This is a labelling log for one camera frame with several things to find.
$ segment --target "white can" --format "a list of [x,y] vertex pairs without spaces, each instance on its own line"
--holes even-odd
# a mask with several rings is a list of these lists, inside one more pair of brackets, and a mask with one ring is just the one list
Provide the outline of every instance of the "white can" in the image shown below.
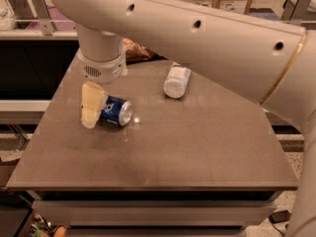
[[173,63],[165,80],[164,91],[167,96],[178,99],[185,95],[191,70],[178,63]]

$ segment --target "white robotic arm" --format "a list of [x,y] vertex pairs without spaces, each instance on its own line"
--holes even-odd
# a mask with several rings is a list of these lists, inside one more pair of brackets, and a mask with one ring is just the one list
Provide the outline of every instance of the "white robotic arm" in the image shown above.
[[[316,33],[175,0],[52,1],[78,24],[82,59],[111,64],[106,82],[120,74],[119,36],[127,37],[260,103],[302,131],[304,170],[287,236],[315,236]],[[98,67],[92,71],[97,73],[90,79],[97,79]]]

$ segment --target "floor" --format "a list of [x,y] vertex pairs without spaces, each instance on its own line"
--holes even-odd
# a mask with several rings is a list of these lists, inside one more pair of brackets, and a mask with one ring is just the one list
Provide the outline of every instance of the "floor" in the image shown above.
[[[184,0],[193,3],[211,4],[212,0]],[[272,8],[274,12],[280,17],[282,13],[282,4],[285,0],[253,0],[252,8]],[[280,141],[284,149],[284,157],[288,160],[295,175],[299,178],[302,167],[302,148],[303,137],[300,134],[278,134],[278,140]],[[22,156],[23,151],[13,150],[18,144],[17,138],[13,134],[0,133],[0,157],[2,160],[10,160],[13,158],[19,158]],[[277,210],[288,209],[292,210],[295,200],[295,192],[285,192],[277,200]],[[259,226],[251,226],[247,228],[248,237],[277,237],[280,236],[275,229],[269,224],[268,220],[265,220]]]

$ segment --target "cardboard box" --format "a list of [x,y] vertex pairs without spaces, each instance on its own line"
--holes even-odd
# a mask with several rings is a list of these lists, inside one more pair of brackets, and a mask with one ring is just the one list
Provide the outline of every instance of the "cardboard box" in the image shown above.
[[213,0],[212,8],[238,14],[248,14],[253,0]]

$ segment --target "soda can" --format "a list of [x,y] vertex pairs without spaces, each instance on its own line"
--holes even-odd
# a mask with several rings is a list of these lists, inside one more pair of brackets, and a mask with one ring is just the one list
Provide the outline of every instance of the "soda can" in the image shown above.
[[124,126],[130,121],[131,115],[132,106],[130,101],[109,96],[101,110],[100,119]]

